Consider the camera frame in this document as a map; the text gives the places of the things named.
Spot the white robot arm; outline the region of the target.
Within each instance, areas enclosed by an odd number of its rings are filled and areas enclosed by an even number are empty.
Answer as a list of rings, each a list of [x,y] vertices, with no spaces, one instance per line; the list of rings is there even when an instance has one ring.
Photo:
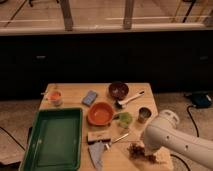
[[[143,143],[146,155],[168,148],[213,170],[213,141],[177,130],[180,119],[171,110],[162,110],[145,128]]]

